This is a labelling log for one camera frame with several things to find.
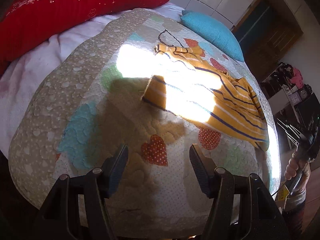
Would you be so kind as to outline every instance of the pink clothing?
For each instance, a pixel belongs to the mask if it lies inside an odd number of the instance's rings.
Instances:
[[[294,75],[294,77],[292,79],[290,79],[290,82],[292,84],[295,84],[298,89],[302,88],[304,85],[303,80],[302,80],[302,75],[297,68],[293,68],[293,75]]]

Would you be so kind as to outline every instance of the hand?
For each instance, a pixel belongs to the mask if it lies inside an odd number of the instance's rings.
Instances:
[[[306,161],[300,160],[299,163],[294,159],[294,154],[292,155],[293,158],[289,160],[289,164],[287,165],[286,171],[284,172],[284,177],[287,180],[290,180],[292,177],[295,177],[297,175],[296,170],[300,167],[303,171],[303,175],[301,177],[301,180],[297,187],[294,190],[294,194],[298,195],[302,193],[307,186],[311,170],[310,170],[310,164]]]

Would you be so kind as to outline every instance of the red pillow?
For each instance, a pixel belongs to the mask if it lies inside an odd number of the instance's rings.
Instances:
[[[169,0],[15,0],[0,22],[0,76],[13,61],[56,33],[92,17]]]

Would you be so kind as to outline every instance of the orange polka dot heart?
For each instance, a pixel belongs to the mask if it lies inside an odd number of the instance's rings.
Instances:
[[[60,155],[61,155],[61,153],[58,153],[58,154],[56,155],[56,162],[59,160]]]
[[[204,149],[213,150],[220,142],[221,133],[207,128],[200,128],[198,138]]]
[[[196,47],[196,46],[199,46],[199,42],[198,41],[195,41],[195,40],[192,40],[192,39],[186,39],[186,38],[183,38],[185,41],[186,41],[186,44],[191,48],[191,47]],[[205,53],[204,53],[204,50],[202,49],[202,54],[200,55],[200,57],[205,57]]]
[[[150,137],[150,143],[141,145],[142,157],[151,164],[168,166],[167,148],[164,140],[154,134]]]
[[[210,62],[212,66],[214,66],[216,69],[220,70],[223,73],[227,73],[227,70],[224,66],[222,66],[218,61],[216,61],[214,58],[210,58]]]

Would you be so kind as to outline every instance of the clamp jaw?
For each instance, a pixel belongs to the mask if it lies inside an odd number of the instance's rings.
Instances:
[[[190,147],[189,157],[201,191],[214,198],[201,240],[290,239],[278,207],[257,174],[232,175],[216,167],[196,144]],[[240,194],[240,212],[238,223],[231,225],[234,194]]]
[[[90,239],[116,240],[104,198],[116,192],[127,160],[128,147],[122,145],[101,168],[74,178],[62,174],[39,210],[30,239],[84,239],[78,206],[78,195],[84,195]]]

